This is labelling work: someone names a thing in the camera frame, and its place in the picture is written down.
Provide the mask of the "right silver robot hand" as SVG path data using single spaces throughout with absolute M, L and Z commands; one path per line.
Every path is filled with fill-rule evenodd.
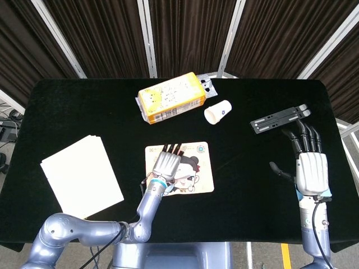
M 270 162 L 271 170 L 279 177 L 294 184 L 298 200 L 305 196 L 331 197 L 328 177 L 328 160 L 323 153 L 319 132 L 302 120 L 296 120 L 300 135 L 284 129 L 282 132 L 289 138 L 296 159 L 296 175 L 280 169 L 276 163 Z

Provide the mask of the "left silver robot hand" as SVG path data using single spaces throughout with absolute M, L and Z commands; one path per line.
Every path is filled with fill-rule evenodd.
M 181 146 L 181 143 L 171 144 L 170 146 L 165 144 L 163 146 L 152 169 L 156 177 L 160 177 L 166 182 L 170 182 L 174 179 L 182 158 L 180 155 Z

